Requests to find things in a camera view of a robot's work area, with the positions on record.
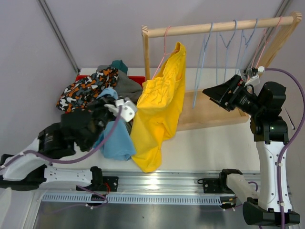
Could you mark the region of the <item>camouflage patterned shorts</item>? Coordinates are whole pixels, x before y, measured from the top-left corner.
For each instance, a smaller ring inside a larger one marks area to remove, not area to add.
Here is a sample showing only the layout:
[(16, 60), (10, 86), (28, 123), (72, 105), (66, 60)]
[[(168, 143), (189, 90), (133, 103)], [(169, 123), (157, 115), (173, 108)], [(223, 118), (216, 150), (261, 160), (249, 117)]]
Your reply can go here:
[(56, 107), (66, 113), (85, 108), (106, 88), (114, 88), (119, 79), (119, 70), (106, 67), (67, 86), (59, 97)]

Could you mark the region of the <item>light blue shorts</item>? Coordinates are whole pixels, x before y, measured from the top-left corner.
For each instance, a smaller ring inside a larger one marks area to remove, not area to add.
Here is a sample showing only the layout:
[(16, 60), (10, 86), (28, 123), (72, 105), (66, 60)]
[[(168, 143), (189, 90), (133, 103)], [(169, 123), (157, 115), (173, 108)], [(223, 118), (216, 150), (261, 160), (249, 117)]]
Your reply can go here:
[[(110, 97), (114, 98), (115, 100), (118, 100), (119, 98), (117, 92), (112, 88), (104, 89), (98, 96), (98, 98), (102, 97)], [(100, 134), (97, 142), (93, 145), (93, 148), (96, 148), (109, 134), (113, 125), (114, 121), (111, 121), (106, 125), (105, 130)], [(114, 132), (106, 143), (99, 148), (99, 150), (102, 152), (105, 158), (119, 161), (128, 161), (133, 155), (136, 154), (135, 147), (130, 138), (130, 134), (124, 120), (119, 120)]]

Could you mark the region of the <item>grey shorts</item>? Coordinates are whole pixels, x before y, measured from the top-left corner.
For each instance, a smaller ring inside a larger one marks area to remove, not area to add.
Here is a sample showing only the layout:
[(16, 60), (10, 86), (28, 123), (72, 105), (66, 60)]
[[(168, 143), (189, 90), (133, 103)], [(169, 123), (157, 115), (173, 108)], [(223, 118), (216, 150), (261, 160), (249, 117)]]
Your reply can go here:
[(98, 66), (95, 73), (93, 73), (93, 78), (95, 79), (98, 76), (98, 72), (103, 72), (103, 70), (110, 70), (117, 71), (118, 79), (116, 86), (113, 86), (112, 89), (104, 89), (101, 91), (102, 97), (115, 97), (114, 92), (116, 92), (116, 100), (119, 98), (129, 98), (134, 104), (137, 104), (138, 99), (142, 94), (142, 87), (135, 81), (128, 78), (127, 74), (123, 71), (119, 70), (110, 65), (100, 65)]

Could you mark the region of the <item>blue hanger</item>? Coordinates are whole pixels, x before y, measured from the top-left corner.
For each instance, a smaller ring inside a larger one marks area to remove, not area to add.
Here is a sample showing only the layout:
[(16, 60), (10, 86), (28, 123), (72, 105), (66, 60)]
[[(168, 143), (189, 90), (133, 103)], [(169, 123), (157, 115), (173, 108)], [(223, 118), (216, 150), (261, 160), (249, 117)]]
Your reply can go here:
[[(238, 51), (238, 55), (237, 55), (237, 61), (236, 61), (236, 65), (235, 65), (235, 74), (240, 73), (241, 72), (241, 66), (243, 64), (244, 61), (244, 56), (246, 54), (246, 51), (248, 49), (248, 46), (252, 40), (252, 37), (255, 33), (255, 30), (257, 28), (257, 24), (258, 24), (258, 18), (255, 20), (255, 26), (252, 30), (252, 33), (250, 34), (249, 38), (246, 37), (245, 35), (245, 30), (241, 31), (241, 38), (240, 38), (240, 45), (239, 45), (239, 51)], [(244, 51), (243, 54), (241, 55), (241, 48), (242, 48), (242, 44), (244, 43)]]
[(203, 70), (203, 67), (204, 67), (205, 53), (206, 53), (206, 49), (207, 49), (212, 31), (213, 31), (213, 28), (214, 28), (214, 23), (211, 22), (211, 27), (210, 27), (210, 30), (209, 30), (209, 34), (204, 35), (202, 46), (201, 46), (201, 49), (200, 49), (200, 55), (199, 55), (199, 59), (198, 59), (198, 63), (197, 63), (196, 78), (195, 78), (195, 85), (194, 85), (193, 109), (196, 106), (198, 89), (199, 89), (199, 85), (200, 85), (202, 70)]
[(227, 73), (227, 60), (228, 60), (228, 50), (229, 50), (229, 47), (231, 45), (231, 42), (236, 34), (236, 31), (237, 31), (237, 26), (238, 26), (238, 21), (237, 20), (233, 20), (233, 22), (235, 23), (235, 27), (234, 27), (234, 31), (233, 31), (233, 34), (231, 36), (231, 38), (229, 39), (228, 42), (225, 41), (223, 35), (221, 32), (217, 32), (216, 34), (216, 84), (218, 85), (218, 68), (219, 68), (219, 61), (218, 61), (218, 38), (221, 38), (221, 41), (225, 47), (225, 66), (224, 66), (224, 78), (223, 78), (223, 83), (225, 83), (225, 80), (226, 80), (226, 73)]

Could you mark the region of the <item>dark green shorts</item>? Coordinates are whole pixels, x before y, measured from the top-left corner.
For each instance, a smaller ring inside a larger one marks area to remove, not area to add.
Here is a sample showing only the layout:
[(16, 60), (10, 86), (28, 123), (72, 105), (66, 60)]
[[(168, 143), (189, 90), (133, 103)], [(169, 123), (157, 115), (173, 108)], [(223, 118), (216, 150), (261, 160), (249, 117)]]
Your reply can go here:
[(119, 69), (120, 71), (124, 72), (125, 74), (127, 74), (127, 72), (128, 72), (128, 67), (122, 60), (114, 60), (111, 63), (111, 66)]

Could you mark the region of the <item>yellow shorts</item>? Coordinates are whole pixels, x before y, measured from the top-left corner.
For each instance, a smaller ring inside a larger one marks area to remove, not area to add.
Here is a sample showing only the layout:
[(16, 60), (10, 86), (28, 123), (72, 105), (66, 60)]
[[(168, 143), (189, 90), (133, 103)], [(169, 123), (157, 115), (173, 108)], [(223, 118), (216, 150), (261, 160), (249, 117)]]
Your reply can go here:
[(145, 173), (162, 163), (162, 144), (177, 131), (185, 95), (186, 47), (177, 42), (154, 79), (143, 84), (137, 102), (131, 140), (136, 153), (134, 163)]

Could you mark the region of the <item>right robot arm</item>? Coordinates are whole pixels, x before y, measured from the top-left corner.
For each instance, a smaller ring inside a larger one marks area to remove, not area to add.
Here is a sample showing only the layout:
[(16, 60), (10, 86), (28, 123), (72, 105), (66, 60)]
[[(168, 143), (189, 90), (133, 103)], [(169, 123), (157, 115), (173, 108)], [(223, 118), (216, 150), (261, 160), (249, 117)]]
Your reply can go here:
[(286, 88), (276, 82), (266, 82), (258, 95), (247, 90), (241, 76), (203, 90), (203, 94), (226, 111), (239, 108), (251, 117), (250, 129), (260, 161), (260, 190), (254, 190), (237, 169), (223, 169), (218, 188), (233, 191), (243, 204), (243, 216), (248, 225), (285, 228), (300, 223), (293, 211), (286, 179), (288, 127), (280, 113), (286, 100)]

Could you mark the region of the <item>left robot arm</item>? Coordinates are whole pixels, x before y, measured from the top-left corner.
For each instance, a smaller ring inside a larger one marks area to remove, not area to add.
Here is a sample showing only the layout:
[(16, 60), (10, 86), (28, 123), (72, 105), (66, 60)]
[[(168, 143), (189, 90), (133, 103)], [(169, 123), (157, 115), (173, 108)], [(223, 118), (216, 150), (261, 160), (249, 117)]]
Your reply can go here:
[(86, 108), (76, 108), (61, 115), (61, 120), (54, 123), (38, 135), (38, 149), (25, 150), (23, 155), (4, 154), (1, 165), (7, 168), (26, 169), (22, 178), (16, 181), (0, 176), (1, 188), (17, 191), (35, 190), (46, 181), (42, 176), (45, 163), (54, 163), (63, 157), (75, 154), (74, 145), (82, 152), (92, 149), (106, 125), (115, 120), (115, 116), (106, 105), (114, 105), (113, 98), (99, 98)]

